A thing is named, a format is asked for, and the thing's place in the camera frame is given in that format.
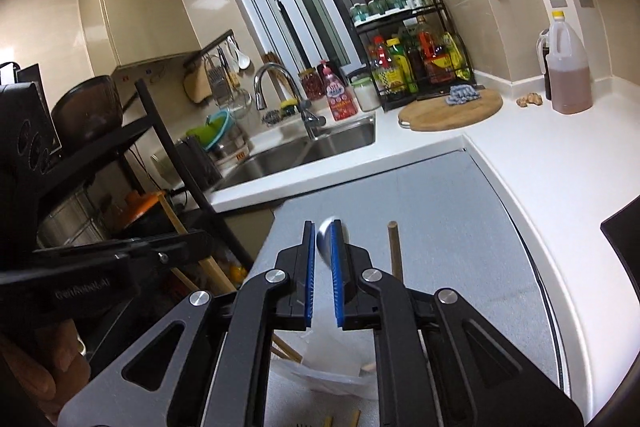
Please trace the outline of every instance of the green bottle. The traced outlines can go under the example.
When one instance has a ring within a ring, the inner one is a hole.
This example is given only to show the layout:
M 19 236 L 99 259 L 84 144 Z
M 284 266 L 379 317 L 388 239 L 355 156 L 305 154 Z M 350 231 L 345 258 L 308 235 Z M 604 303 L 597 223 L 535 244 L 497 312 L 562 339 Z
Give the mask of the green bottle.
M 418 86 L 415 83 L 414 75 L 411 71 L 411 65 L 409 65 L 409 59 L 406 57 L 404 46 L 400 43 L 400 39 L 389 39 L 386 42 L 386 45 L 389 48 L 389 53 L 391 54 L 394 62 L 398 68 L 402 70 L 404 81 L 409 88 L 409 92 L 418 92 Z

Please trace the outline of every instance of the white jar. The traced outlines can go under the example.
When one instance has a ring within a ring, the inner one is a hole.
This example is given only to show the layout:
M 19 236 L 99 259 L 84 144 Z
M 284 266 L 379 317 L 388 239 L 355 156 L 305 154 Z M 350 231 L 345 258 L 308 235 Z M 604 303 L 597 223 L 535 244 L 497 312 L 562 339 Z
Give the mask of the white jar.
M 370 76 L 363 76 L 354 80 L 351 86 L 353 86 L 353 92 L 356 94 L 361 110 L 373 111 L 380 107 L 380 97 Z

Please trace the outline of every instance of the wooden cutting board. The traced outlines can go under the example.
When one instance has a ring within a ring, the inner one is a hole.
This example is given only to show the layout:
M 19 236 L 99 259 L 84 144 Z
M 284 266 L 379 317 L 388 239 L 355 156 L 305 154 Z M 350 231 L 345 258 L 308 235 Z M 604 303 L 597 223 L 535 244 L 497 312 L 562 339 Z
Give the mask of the wooden cutting board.
M 400 114 L 400 125 L 413 131 L 446 131 L 486 120 L 502 107 L 500 93 L 493 89 L 478 91 L 479 100 L 447 105 L 446 96 L 420 100 L 407 105 Z

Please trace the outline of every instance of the white countertop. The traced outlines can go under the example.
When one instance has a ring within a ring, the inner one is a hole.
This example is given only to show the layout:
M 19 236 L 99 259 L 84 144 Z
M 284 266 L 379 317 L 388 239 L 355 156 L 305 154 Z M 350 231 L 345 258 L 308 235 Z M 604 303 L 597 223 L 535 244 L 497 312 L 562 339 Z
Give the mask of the white countertop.
M 419 133 L 398 110 L 376 111 L 366 148 L 213 192 L 223 212 L 302 194 L 465 148 L 520 230 L 550 295 L 567 352 L 572 398 L 585 422 L 640 351 L 640 303 L 600 224 L 640 194 L 640 87 L 600 82 L 594 107 L 564 116 L 545 100 L 513 100 L 462 129 Z M 277 129 L 260 137 L 282 139 Z

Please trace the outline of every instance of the faucet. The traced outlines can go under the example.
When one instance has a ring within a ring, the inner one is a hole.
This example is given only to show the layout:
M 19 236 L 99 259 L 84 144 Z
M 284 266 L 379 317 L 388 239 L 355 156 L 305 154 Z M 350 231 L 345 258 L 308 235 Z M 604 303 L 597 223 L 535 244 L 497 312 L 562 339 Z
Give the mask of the faucet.
M 324 127 L 326 125 L 326 118 L 324 116 L 316 116 L 311 111 L 309 111 L 309 107 L 311 107 L 311 101 L 305 100 L 302 97 L 302 93 L 300 93 L 298 84 L 296 84 L 296 81 L 291 76 L 291 73 L 289 73 L 289 71 L 287 71 L 287 68 L 285 68 L 284 66 L 277 64 L 276 62 L 267 62 L 266 64 L 261 66 L 260 69 L 255 73 L 255 106 L 259 110 L 267 108 L 267 104 L 264 101 L 264 94 L 262 93 L 262 78 L 264 74 L 269 70 L 278 70 L 287 79 L 287 83 L 289 84 L 293 95 L 298 101 L 296 107 L 298 108 L 300 117 L 302 117 L 302 123 L 305 125 L 306 134 L 311 140 L 315 140 L 316 136 L 314 136 L 312 129 L 315 127 Z

